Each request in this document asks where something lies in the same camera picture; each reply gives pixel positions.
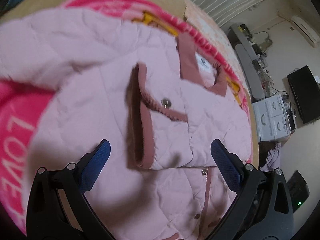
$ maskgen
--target black monitor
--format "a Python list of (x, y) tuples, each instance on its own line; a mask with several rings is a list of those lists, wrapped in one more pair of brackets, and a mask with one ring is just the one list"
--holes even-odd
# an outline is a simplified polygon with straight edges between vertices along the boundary
[(287, 75), (303, 123), (320, 117), (320, 89), (308, 66)]

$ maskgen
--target air conditioner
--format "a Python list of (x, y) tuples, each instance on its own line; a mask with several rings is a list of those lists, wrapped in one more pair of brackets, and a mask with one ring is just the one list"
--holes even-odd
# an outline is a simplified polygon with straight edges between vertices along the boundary
[(317, 48), (320, 43), (320, 37), (315, 30), (298, 15), (294, 15), (291, 20), (293, 25), (303, 35), (307, 42), (312, 47)]

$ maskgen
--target metal button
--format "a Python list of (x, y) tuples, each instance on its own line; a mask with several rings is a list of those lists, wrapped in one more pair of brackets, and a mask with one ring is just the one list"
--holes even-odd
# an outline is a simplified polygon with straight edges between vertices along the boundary
[(282, 175), (281, 169), (276, 169), (275, 172), (276, 172), (276, 174), (278, 174), (278, 175)]
[(75, 164), (75, 163), (69, 163), (68, 166), (67, 166), (67, 169), (71, 171), (71, 170), (73, 170), (75, 167), (76, 167), (76, 164)]
[(42, 174), (44, 172), (45, 172), (45, 168), (44, 167), (41, 167), (41, 168), (38, 169), (38, 173), (39, 174)]
[(168, 98), (164, 98), (161, 101), (164, 108), (170, 108), (172, 106), (171, 101)]
[(248, 170), (248, 171), (253, 171), (253, 166), (251, 164), (247, 164), (245, 166), (245, 168)]

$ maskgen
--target blue gripper pad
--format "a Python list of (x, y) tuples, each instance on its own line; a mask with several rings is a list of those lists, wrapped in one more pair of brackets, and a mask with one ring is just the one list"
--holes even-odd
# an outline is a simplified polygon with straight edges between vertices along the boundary
[(92, 189), (100, 172), (102, 171), (103, 166), (110, 157), (110, 143), (107, 140), (102, 140), (93, 152), (95, 152), (95, 154), (80, 175), (79, 190), (82, 194)]
[(224, 147), (219, 139), (215, 139), (211, 143), (211, 155), (217, 164), (225, 182), (229, 189), (236, 193), (241, 190), (241, 182), (243, 179), (243, 172), (241, 166), (244, 166), (237, 155), (231, 154)]

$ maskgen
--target snap button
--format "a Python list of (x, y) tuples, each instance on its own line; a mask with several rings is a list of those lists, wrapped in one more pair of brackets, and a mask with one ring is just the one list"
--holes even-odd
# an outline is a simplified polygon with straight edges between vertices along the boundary
[(171, 101), (168, 98), (164, 98), (161, 101), (164, 108), (170, 108), (172, 106)]

